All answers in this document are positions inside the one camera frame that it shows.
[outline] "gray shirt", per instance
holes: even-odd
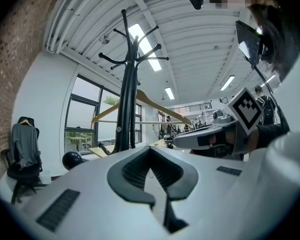
[[[38,163],[38,156],[41,152],[38,149],[37,130],[31,125],[16,123],[12,127],[11,134],[11,153],[14,161],[16,149],[19,153],[18,164],[21,168],[29,167]]]

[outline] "tree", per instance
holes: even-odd
[[[111,106],[117,105],[120,101],[119,97],[111,97],[111,96],[107,96],[105,97],[105,100],[103,101],[106,104],[109,104]]]

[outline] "window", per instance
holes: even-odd
[[[100,113],[106,111],[112,106],[120,102],[119,95],[109,92],[107,90],[102,91],[100,101]],[[118,110],[111,112],[102,118],[103,121],[117,121]],[[116,123],[100,122],[98,125],[98,141],[105,146],[114,145],[116,141]]]
[[[86,155],[96,146],[97,124],[91,121],[98,114],[100,90],[84,77],[76,78],[65,119],[64,152],[75,150]]]
[[[165,119],[165,114],[162,113],[161,111],[158,110],[158,115],[159,115],[159,122],[164,122],[166,119]]]
[[[141,120],[141,106],[136,105],[135,106],[135,144],[142,142],[142,127],[141,124],[138,124],[137,122],[142,122]]]
[[[120,96],[78,75],[68,104],[64,127],[64,152],[75,150],[82,155],[91,154],[89,148],[102,142],[105,146],[116,141],[116,123],[91,123],[101,112],[120,102]],[[118,110],[102,118],[103,121],[118,119]],[[135,143],[142,142],[141,106],[135,107]]]

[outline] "ceiling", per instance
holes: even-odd
[[[127,10],[129,27],[139,23],[146,33],[159,26],[148,40],[152,47],[162,45],[157,57],[170,60],[160,61],[162,70],[156,72],[146,61],[138,72],[138,88],[154,102],[172,106],[222,98],[243,87],[253,90],[261,83],[238,49],[235,22],[241,20],[256,28],[250,12],[239,6],[220,9],[205,1],[201,10],[195,10],[189,0],[60,0],[48,27],[46,49],[62,53],[120,86],[124,66],[111,70],[113,64],[98,54],[124,60],[127,42],[113,32],[114,28],[124,32],[122,9]],[[100,42],[103,35],[109,35],[108,44]],[[262,72],[267,68],[259,67]],[[235,79],[220,91],[230,75]],[[165,93],[167,87],[174,100]]]

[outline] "vent grille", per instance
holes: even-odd
[[[80,192],[78,191],[65,190],[36,222],[47,230],[55,232],[79,195]]]
[[[224,166],[220,166],[216,169],[219,172],[223,172],[226,174],[231,174],[234,176],[240,176],[240,174],[242,173],[242,170],[238,170],[238,169],[233,169],[233,168],[229,168],[229,167],[224,167]]]

